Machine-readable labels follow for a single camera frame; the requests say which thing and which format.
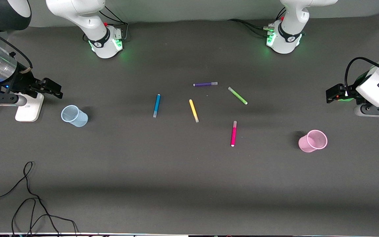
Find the green marker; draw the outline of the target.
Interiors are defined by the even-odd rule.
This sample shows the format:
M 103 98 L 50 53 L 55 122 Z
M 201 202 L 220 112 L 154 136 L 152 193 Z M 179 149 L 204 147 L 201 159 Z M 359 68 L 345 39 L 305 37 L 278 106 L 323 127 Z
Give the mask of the green marker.
M 244 105 L 247 105 L 248 102 L 242 97 L 239 95 L 239 93 L 237 93 L 235 90 L 233 90 L 231 87 L 228 87 L 228 90 L 236 97 L 238 98 Z

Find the blue marker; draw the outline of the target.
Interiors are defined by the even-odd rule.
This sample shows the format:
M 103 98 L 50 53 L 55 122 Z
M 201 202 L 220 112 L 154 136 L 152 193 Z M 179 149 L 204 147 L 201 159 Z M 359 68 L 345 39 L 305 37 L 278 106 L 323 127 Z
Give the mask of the blue marker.
M 153 117 L 154 118 L 157 117 L 159 106 L 160 106 L 160 100 L 161 100 L 161 95 L 158 93 L 157 96 L 156 96 L 156 102 L 155 102 L 154 112 L 153 112 Z

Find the translucent blue cup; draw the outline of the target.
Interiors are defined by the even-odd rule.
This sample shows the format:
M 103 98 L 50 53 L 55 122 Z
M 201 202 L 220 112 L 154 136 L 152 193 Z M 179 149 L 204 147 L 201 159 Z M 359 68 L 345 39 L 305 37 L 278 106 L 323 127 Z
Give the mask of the translucent blue cup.
M 68 105 L 61 112 L 61 119 L 75 127 L 83 127 L 88 122 L 88 115 L 75 105 Z

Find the white stand with flat base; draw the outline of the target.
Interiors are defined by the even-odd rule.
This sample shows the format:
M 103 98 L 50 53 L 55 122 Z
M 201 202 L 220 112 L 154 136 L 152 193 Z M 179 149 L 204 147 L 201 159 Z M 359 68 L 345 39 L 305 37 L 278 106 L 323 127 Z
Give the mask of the white stand with flat base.
M 36 98 L 22 93 L 18 93 L 17 95 L 23 96 L 26 103 L 17 108 L 15 120 L 19 122 L 34 122 L 38 120 L 44 101 L 44 95 L 38 93 Z

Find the dark grey table mat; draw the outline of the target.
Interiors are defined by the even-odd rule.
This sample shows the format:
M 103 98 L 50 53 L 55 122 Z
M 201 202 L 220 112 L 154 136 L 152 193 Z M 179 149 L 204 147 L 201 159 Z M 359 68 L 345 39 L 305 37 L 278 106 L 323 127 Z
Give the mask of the dark grey table mat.
M 379 15 L 305 32 L 279 55 L 236 22 L 139 23 L 108 60 L 78 27 L 11 33 L 64 96 L 32 123 L 0 107 L 0 195 L 32 161 L 31 190 L 81 232 L 379 236 L 379 118 L 325 103 L 350 60 L 379 60 Z M 218 85 L 193 86 L 206 82 Z M 61 119 L 68 105 L 85 126 Z M 303 152 L 311 130 L 328 144 Z

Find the pink marker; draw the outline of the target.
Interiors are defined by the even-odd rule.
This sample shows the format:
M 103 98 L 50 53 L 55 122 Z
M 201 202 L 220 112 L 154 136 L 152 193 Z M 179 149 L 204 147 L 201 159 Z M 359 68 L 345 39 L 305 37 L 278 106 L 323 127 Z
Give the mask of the pink marker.
M 236 136 L 237 136 L 237 121 L 233 121 L 233 130 L 231 134 L 231 147 L 234 147 L 236 145 Z

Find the translucent pink cup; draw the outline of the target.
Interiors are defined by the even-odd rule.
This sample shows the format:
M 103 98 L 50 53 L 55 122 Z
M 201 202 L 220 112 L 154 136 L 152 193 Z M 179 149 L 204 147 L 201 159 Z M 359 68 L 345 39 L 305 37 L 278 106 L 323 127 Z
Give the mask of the translucent pink cup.
M 307 153 L 324 149 L 327 144 L 327 136 L 320 130 L 311 130 L 298 141 L 299 148 Z

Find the yellow marker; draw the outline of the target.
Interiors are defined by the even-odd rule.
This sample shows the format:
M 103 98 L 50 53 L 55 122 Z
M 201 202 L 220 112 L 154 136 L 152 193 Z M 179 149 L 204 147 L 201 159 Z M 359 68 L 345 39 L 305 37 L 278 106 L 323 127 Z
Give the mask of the yellow marker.
M 198 118 L 198 115 L 197 115 L 197 112 L 196 112 L 196 109 L 195 109 L 195 105 L 194 105 L 194 102 L 192 99 L 189 99 L 189 104 L 190 104 L 190 107 L 191 107 L 191 112 L 193 114 L 193 117 L 194 117 L 194 120 L 196 123 L 199 122 L 199 118 Z

